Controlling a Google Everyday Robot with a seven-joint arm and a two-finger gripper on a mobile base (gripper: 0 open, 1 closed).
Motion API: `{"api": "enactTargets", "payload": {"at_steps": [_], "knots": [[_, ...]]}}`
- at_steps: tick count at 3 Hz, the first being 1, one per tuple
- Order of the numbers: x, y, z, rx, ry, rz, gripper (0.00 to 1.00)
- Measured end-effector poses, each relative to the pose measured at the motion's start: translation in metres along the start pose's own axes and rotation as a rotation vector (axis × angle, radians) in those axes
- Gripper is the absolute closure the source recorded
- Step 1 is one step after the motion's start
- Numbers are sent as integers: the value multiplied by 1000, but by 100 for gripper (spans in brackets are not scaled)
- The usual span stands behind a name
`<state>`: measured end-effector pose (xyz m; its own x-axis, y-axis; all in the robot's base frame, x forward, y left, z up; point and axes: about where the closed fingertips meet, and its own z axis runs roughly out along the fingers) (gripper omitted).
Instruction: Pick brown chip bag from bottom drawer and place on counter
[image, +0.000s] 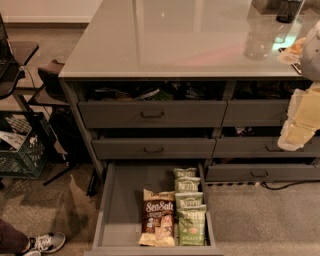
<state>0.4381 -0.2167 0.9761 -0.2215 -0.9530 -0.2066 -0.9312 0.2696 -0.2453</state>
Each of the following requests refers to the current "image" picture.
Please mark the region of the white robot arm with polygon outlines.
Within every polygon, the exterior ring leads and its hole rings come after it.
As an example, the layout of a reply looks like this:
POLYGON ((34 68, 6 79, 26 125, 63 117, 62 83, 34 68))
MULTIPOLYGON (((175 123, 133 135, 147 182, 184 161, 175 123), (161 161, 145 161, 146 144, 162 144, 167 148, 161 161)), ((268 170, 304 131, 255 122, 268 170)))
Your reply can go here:
POLYGON ((278 57, 282 64, 300 65, 301 75, 312 81, 306 90, 295 89, 290 99, 287 120, 284 122, 278 146, 296 151, 320 129, 320 21, 286 48, 278 57))

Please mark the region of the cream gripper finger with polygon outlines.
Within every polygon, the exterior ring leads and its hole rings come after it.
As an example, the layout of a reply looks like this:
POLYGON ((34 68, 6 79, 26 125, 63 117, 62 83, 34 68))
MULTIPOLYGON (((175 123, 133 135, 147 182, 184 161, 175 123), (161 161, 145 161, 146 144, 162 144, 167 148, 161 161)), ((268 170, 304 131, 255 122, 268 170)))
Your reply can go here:
POLYGON ((309 89, 296 89, 292 95, 287 120, 284 122, 278 147, 296 151, 320 129, 320 83, 313 82, 309 89))

